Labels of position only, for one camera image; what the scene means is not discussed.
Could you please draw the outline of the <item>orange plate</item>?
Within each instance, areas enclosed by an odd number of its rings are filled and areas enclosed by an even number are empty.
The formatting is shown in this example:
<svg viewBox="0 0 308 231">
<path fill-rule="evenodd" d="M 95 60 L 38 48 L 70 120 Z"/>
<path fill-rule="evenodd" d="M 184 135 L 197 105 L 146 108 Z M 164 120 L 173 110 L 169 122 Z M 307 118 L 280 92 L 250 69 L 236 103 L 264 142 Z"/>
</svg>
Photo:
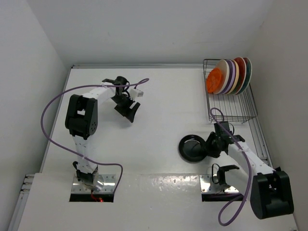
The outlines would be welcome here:
<svg viewBox="0 0 308 231">
<path fill-rule="evenodd" d="M 213 93 L 218 88 L 221 80 L 221 71 L 218 68 L 214 68 L 207 76 L 206 89 L 208 93 Z"/>
</svg>

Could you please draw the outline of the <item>yellow plate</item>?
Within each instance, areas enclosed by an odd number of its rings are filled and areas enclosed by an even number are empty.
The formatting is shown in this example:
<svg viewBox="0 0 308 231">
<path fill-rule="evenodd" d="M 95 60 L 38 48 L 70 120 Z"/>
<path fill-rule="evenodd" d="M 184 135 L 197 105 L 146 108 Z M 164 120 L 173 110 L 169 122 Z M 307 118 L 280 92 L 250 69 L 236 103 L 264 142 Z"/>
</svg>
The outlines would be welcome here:
<svg viewBox="0 0 308 231">
<path fill-rule="evenodd" d="M 239 73 L 240 73 L 239 72 L 239 66 L 238 66 L 237 62 L 235 60 L 232 60 L 232 62 L 234 64 L 234 66 L 235 66 L 235 79 L 234 79 L 233 86 L 232 86 L 232 88 L 229 91 L 229 94 L 233 93 L 233 91 L 235 90 L 235 87 L 236 87 L 236 85 L 238 83 L 238 80 L 239 80 Z"/>
</svg>

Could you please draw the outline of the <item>purple plate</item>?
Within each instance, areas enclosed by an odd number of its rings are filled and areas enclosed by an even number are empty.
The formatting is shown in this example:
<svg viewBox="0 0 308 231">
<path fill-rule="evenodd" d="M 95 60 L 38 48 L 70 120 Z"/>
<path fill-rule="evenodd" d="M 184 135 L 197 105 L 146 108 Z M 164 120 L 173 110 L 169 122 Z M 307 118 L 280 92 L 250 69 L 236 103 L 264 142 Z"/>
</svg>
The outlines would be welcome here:
<svg viewBox="0 0 308 231">
<path fill-rule="evenodd" d="M 234 62 L 232 60 L 226 60 L 226 61 L 229 65 L 229 79 L 228 79 L 226 87 L 222 91 L 223 94 L 227 93 L 231 89 L 231 87 L 234 83 L 234 80 L 235 80 L 235 65 L 234 65 Z"/>
</svg>

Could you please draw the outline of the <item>cream white plate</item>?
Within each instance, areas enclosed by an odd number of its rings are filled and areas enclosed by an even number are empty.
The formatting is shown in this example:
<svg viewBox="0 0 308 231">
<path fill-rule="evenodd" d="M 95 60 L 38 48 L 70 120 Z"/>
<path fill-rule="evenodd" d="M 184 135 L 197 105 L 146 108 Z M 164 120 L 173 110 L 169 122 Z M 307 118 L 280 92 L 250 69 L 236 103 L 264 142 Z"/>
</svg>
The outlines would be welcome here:
<svg viewBox="0 0 308 231">
<path fill-rule="evenodd" d="M 216 68 L 221 71 L 221 80 L 219 82 L 218 88 L 214 91 L 215 94 L 221 93 L 226 87 L 229 79 L 230 68 L 226 60 L 221 59 L 216 64 Z"/>
</svg>

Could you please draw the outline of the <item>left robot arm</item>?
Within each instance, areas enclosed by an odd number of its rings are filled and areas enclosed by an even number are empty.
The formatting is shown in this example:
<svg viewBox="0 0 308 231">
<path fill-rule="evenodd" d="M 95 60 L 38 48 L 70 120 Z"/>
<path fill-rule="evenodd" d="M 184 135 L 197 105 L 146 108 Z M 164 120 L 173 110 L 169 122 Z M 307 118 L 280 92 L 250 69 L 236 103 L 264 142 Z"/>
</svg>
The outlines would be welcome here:
<svg viewBox="0 0 308 231">
<path fill-rule="evenodd" d="M 87 187 L 94 188 L 102 182 L 98 164 L 90 161 L 94 149 L 92 136 L 98 128 L 98 108 L 111 99 L 116 103 L 115 110 L 132 123 L 140 106 L 135 99 L 142 97 L 143 92 L 137 87 L 128 90 L 128 85 L 128 80 L 122 76 L 115 80 L 105 79 L 100 86 L 82 95 L 73 94 L 69 99 L 65 127 L 72 135 L 78 153 L 77 161 L 73 163 L 77 179 Z"/>
</svg>

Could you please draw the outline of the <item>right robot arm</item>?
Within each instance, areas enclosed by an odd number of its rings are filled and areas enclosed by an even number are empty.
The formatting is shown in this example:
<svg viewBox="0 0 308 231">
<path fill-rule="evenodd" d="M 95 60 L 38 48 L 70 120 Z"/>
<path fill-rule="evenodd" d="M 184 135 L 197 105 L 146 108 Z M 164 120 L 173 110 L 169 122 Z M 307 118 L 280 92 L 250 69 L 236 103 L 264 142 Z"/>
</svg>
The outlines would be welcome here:
<svg viewBox="0 0 308 231">
<path fill-rule="evenodd" d="M 258 219 L 289 215 L 294 212 L 288 174 L 265 164 L 240 135 L 233 135 L 229 123 L 214 124 L 215 130 L 205 141 L 205 153 L 218 158 L 222 152 L 236 164 L 219 166 L 213 184 L 232 186 L 250 202 Z"/>
</svg>

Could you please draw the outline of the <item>red teal floral plate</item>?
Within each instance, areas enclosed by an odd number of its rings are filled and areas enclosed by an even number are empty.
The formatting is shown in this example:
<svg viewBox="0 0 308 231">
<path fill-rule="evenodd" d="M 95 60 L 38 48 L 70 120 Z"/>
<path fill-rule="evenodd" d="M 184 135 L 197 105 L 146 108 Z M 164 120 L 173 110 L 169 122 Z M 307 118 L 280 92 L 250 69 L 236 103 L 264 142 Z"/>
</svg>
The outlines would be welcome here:
<svg viewBox="0 0 308 231">
<path fill-rule="evenodd" d="M 251 77 L 252 77 L 252 63 L 251 63 L 250 59 L 246 58 L 246 57 L 244 57 L 244 61 L 246 63 L 246 76 L 245 76 L 244 83 L 243 83 L 240 91 L 238 92 L 238 95 L 242 94 L 247 89 L 247 87 L 250 83 Z"/>
<path fill-rule="evenodd" d="M 245 81 L 245 77 L 246 77 L 246 62 L 244 60 L 244 58 L 242 57 L 237 57 L 235 58 L 236 63 L 239 66 L 239 79 L 236 85 L 236 92 L 235 94 L 238 94 L 241 90 L 241 88 L 244 85 L 244 81 Z"/>
</svg>

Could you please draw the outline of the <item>black plate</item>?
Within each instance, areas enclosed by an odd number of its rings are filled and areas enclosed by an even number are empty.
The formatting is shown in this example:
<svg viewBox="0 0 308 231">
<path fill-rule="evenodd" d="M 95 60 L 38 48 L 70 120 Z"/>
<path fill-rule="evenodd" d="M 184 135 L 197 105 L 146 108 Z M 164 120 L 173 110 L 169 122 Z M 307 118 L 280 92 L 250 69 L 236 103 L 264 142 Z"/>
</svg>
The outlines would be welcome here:
<svg viewBox="0 0 308 231">
<path fill-rule="evenodd" d="M 193 134 L 186 135 L 180 140 L 178 151 L 182 159 L 189 163 L 198 163 L 207 156 L 205 140 Z"/>
</svg>

